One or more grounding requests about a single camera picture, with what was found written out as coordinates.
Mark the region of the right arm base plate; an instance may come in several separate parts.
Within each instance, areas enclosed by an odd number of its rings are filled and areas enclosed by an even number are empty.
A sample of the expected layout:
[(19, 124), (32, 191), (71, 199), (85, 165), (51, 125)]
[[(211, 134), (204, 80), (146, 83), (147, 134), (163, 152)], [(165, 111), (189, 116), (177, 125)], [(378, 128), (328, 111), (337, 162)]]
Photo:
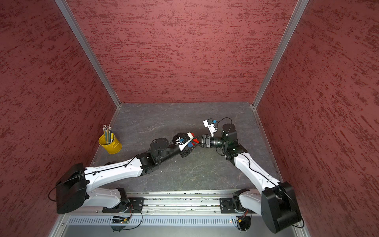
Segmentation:
[(239, 198), (232, 197), (232, 198), (220, 198), (220, 210), (223, 214), (244, 214), (247, 212), (248, 214), (255, 214), (255, 212), (243, 208)]

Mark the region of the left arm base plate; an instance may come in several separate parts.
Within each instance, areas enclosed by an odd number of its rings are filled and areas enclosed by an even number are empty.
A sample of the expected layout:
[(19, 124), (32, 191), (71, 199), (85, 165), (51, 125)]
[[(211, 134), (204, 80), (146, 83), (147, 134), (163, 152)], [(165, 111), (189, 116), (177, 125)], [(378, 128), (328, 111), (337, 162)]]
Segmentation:
[(144, 205), (145, 199), (142, 198), (127, 198), (122, 199), (118, 205), (113, 208), (104, 207), (103, 213), (131, 213), (133, 211), (141, 211)]

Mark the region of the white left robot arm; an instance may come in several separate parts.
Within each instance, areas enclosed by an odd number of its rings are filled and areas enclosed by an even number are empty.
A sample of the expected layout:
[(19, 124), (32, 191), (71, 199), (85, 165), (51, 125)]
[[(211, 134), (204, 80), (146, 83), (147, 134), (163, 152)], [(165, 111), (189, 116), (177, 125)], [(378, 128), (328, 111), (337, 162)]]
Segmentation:
[(75, 164), (55, 184), (56, 212), (66, 214), (85, 206), (100, 206), (110, 213), (124, 211), (130, 202), (125, 190), (104, 189), (104, 185), (149, 174), (177, 155), (186, 157), (197, 144), (191, 133), (178, 133), (172, 142), (153, 140), (148, 151), (124, 162), (96, 167)]

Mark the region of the red lego brick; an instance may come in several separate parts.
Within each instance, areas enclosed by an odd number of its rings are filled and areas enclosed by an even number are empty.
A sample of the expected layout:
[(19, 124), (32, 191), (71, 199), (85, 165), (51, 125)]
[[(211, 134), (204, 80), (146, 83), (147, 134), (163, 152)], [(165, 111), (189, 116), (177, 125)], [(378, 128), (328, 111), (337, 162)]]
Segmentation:
[(194, 142), (195, 143), (199, 143), (199, 141), (193, 141), (193, 139), (192, 139), (192, 141), (191, 141), (191, 143), (194, 145)]

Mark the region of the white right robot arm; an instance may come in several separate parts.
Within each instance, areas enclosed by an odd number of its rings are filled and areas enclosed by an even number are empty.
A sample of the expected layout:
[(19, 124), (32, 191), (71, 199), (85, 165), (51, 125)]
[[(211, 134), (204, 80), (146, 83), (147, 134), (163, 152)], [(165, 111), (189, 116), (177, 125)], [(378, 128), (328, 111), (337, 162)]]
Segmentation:
[(244, 173), (258, 190), (257, 194), (249, 189), (241, 189), (233, 194), (229, 206), (241, 214), (238, 218), (238, 228), (242, 231), (249, 229), (249, 212), (260, 215), (273, 233), (290, 226), (298, 227), (299, 223), (303, 224), (294, 188), (288, 182), (281, 182), (272, 177), (253, 160), (239, 143), (234, 124), (224, 124), (220, 137), (215, 136), (215, 126), (210, 125), (208, 128), (210, 134), (195, 137), (192, 144), (202, 148), (219, 149), (221, 155)]

